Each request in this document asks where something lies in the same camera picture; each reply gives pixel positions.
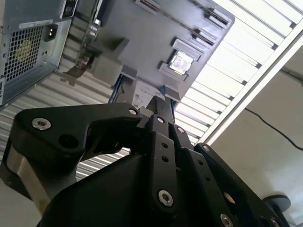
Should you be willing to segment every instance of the bolt head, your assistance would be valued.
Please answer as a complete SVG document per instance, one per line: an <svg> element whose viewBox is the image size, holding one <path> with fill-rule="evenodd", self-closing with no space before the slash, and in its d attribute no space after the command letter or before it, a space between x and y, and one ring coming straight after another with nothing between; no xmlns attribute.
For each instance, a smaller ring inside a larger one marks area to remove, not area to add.
<svg viewBox="0 0 303 227"><path fill-rule="evenodd" d="M184 129L182 129L181 127L177 127L178 131L181 132L181 133L184 133Z"/></svg>
<svg viewBox="0 0 303 227"><path fill-rule="evenodd" d="M220 219L224 227L233 227L232 220L226 214L221 214Z"/></svg>
<svg viewBox="0 0 303 227"><path fill-rule="evenodd" d="M160 117L157 118L159 122L164 123L164 120Z"/></svg>
<svg viewBox="0 0 303 227"><path fill-rule="evenodd" d="M165 190L159 191L158 199L166 207L171 207L174 202L171 194Z"/></svg>
<svg viewBox="0 0 303 227"><path fill-rule="evenodd" d="M203 149L206 151L206 152L209 152L210 150L209 150L209 148L207 147L207 146L202 146L203 147Z"/></svg>
<svg viewBox="0 0 303 227"><path fill-rule="evenodd" d="M52 124L45 118L35 118L32 121L32 126L39 130L47 130L52 126Z"/></svg>
<svg viewBox="0 0 303 227"><path fill-rule="evenodd" d="M134 109L129 109L129 112L132 114L132 115L137 115L137 111L135 111Z"/></svg>
<svg viewBox="0 0 303 227"><path fill-rule="evenodd" d="M275 227L280 227L279 223L274 218L271 218L270 220Z"/></svg>

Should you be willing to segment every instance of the power supply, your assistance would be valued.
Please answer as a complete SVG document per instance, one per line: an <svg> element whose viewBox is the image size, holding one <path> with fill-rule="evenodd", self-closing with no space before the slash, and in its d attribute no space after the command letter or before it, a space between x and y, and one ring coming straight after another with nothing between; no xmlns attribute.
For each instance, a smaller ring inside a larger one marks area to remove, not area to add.
<svg viewBox="0 0 303 227"><path fill-rule="evenodd" d="M0 106L59 66L77 0L0 0Z"/></svg>

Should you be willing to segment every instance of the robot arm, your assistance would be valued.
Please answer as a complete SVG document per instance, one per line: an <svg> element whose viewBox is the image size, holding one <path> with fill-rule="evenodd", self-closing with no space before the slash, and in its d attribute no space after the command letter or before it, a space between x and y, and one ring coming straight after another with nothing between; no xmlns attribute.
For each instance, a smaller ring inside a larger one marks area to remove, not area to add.
<svg viewBox="0 0 303 227"><path fill-rule="evenodd" d="M76 182L77 164L130 155ZM41 227L282 227L280 219L206 144L195 147L170 105L30 109L13 123L3 181L32 199Z"/></svg>

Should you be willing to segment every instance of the sticker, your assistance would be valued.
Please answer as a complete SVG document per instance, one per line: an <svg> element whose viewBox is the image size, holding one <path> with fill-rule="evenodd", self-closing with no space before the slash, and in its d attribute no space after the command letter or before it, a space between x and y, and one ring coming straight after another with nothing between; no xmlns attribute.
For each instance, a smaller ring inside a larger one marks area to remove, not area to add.
<svg viewBox="0 0 303 227"><path fill-rule="evenodd" d="M158 96L165 100L164 95L162 95L157 88L139 80L137 81L132 104L138 109L141 107L146 108L154 96Z"/></svg>
<svg viewBox="0 0 303 227"><path fill-rule="evenodd" d="M44 26L44 25L50 25L52 23L53 23L53 20L41 20L41 21L20 24L19 28L24 29L24 28L29 28L29 27Z"/></svg>

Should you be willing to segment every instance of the corrugated metal wall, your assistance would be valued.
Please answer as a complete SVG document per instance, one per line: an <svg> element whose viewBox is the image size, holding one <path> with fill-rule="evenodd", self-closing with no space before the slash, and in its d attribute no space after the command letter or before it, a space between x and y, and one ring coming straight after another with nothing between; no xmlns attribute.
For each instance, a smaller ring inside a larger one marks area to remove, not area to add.
<svg viewBox="0 0 303 227"><path fill-rule="evenodd" d="M83 30L79 28L77 19L75 19L74 22L76 22L77 25L73 23L69 37L76 36L82 39L84 35ZM112 89L109 85L95 79L91 74L86 73L79 78L74 87L60 77L60 73L74 66L73 61L77 57L79 48L79 43L68 38L60 69L0 112L0 161L2 160L3 152L9 138L13 119L20 111L29 108L91 105L108 102L112 94ZM80 163L76 175L77 180L94 173L125 155L128 155L126 149L117 154L103 155Z"/></svg>

